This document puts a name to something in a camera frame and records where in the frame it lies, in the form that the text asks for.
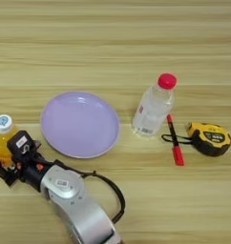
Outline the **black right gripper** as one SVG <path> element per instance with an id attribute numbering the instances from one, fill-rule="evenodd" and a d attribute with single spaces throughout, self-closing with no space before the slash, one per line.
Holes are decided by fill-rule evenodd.
<path id="1" fill-rule="evenodd" d="M 4 168 L 0 162 L 0 178 L 11 187 L 19 178 L 23 183 L 31 185 L 40 192 L 41 181 L 47 171 L 53 166 L 37 151 L 41 147 L 41 142 L 34 140 L 32 149 L 22 152 L 12 150 L 12 159 L 15 164 Z"/>

